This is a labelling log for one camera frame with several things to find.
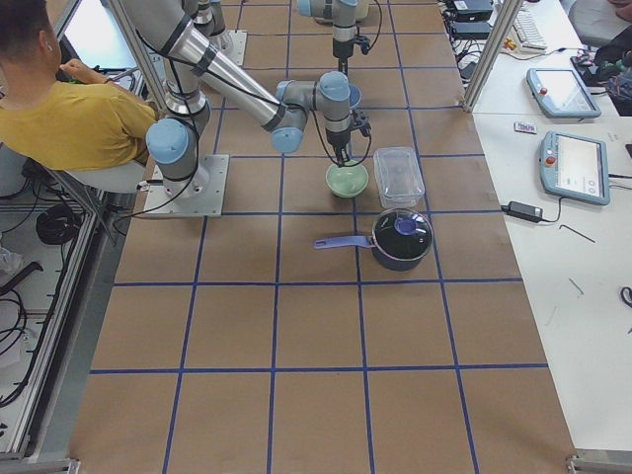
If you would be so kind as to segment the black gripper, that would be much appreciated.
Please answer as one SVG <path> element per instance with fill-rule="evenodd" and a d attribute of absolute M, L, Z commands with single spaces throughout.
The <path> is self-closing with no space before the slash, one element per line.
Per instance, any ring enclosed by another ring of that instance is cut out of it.
<path fill-rule="evenodd" d="M 348 60 L 354 55 L 354 50 L 354 39 L 333 39 L 333 55 L 338 59 L 338 70 L 345 75 L 348 74 Z"/>
<path fill-rule="evenodd" d="M 349 129 L 343 131 L 334 131 L 329 128 L 326 129 L 326 138 L 328 143 L 332 146 L 335 163 L 337 166 L 346 166 L 353 156 L 352 152 L 352 132 Z"/>

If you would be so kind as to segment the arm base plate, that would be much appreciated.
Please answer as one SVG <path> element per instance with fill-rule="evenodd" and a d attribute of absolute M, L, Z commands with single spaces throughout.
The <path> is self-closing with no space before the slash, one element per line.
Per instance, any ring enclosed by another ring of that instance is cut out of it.
<path fill-rule="evenodd" d="M 227 154 L 204 155 L 193 179 L 181 182 L 165 179 L 156 164 L 152 179 L 161 184 L 148 187 L 143 210 L 157 218 L 220 217 L 229 161 Z"/>
<path fill-rule="evenodd" d="M 242 66 L 245 59 L 247 35 L 245 30 L 224 30 L 217 35 L 210 36 L 209 40 L 232 62 Z"/>

